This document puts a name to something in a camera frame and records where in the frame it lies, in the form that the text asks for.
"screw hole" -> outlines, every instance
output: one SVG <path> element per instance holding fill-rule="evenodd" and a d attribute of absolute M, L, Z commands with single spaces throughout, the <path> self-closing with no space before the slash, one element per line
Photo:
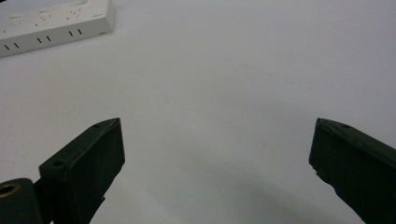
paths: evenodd
<path fill-rule="evenodd" d="M 64 165 L 63 161 L 56 161 L 56 162 L 53 163 L 53 166 L 55 166 L 55 167 L 61 167 L 63 165 Z"/>
<path fill-rule="evenodd" d="M 9 185 L 4 185 L 2 187 L 0 187 L 0 198 L 6 197 L 12 193 L 14 193 L 15 191 L 17 191 L 17 189 L 20 186 L 17 184 L 9 184 Z"/>

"power outlet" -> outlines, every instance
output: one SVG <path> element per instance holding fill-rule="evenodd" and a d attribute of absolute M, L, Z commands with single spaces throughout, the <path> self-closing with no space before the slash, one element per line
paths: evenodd
<path fill-rule="evenodd" d="M 0 58 L 114 31 L 111 0 L 78 0 L 0 17 Z"/>

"outlet socket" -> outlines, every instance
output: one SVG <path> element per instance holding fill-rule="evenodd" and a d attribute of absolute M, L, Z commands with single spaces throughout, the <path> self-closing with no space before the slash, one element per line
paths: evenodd
<path fill-rule="evenodd" d="M 111 0 L 78 0 L 0 17 L 0 58 L 114 31 Z"/>

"power strip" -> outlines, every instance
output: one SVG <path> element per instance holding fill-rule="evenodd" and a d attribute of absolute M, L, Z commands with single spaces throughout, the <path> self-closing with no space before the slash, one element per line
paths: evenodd
<path fill-rule="evenodd" d="M 110 0 L 79 0 L 0 17 L 0 58 L 114 31 Z"/>

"white table surface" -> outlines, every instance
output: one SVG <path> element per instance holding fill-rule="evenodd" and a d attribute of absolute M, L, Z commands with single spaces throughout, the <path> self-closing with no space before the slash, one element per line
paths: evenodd
<path fill-rule="evenodd" d="M 120 117 L 92 224 L 362 223 L 308 156 L 317 118 L 396 147 L 395 1 L 114 4 L 111 35 L 0 59 L 0 182 Z"/>

